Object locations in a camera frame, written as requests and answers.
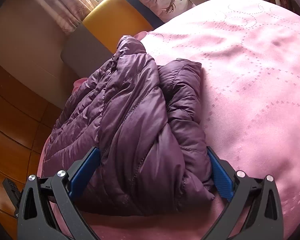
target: folded jacket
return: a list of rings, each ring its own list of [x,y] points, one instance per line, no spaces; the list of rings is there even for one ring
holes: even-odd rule
[[[101,165],[75,204],[105,215],[182,211],[213,199],[200,123],[201,64],[157,66],[142,43],[123,36],[117,52],[68,99],[44,151],[42,176],[82,159]]]

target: purple quilted jacket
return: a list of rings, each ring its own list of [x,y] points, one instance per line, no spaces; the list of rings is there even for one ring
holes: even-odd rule
[[[44,177],[84,157],[101,166],[80,210],[105,215],[182,211],[213,199],[211,164],[200,123],[201,64],[157,66],[142,43],[123,36],[113,58],[68,99],[43,160]]]

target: mattress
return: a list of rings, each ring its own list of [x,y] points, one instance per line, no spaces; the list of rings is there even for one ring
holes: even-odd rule
[[[235,170],[274,176],[287,239],[300,223],[300,17],[262,0],[210,0],[148,33],[142,43],[158,65],[176,58],[202,63],[207,144]],[[216,193],[210,205],[181,214],[82,215],[101,239],[199,240],[225,203]]]

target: metal screw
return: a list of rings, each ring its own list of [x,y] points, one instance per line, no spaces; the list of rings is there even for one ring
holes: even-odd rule
[[[28,179],[29,179],[29,181],[34,180],[35,179],[35,175],[30,175]]]
[[[240,178],[244,178],[244,176],[246,176],[246,174],[243,171],[237,171],[237,176]]]
[[[58,177],[63,177],[65,174],[66,174],[66,171],[64,171],[64,170],[58,171],[58,173],[57,173]]]
[[[274,178],[273,178],[271,175],[268,175],[268,176],[267,176],[267,180],[268,180],[268,181],[273,181]]]

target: wooden floor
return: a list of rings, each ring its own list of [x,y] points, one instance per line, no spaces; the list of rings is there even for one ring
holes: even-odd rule
[[[17,239],[17,220],[2,181],[21,190],[36,174],[40,153],[61,109],[32,92],[0,66],[0,223]]]

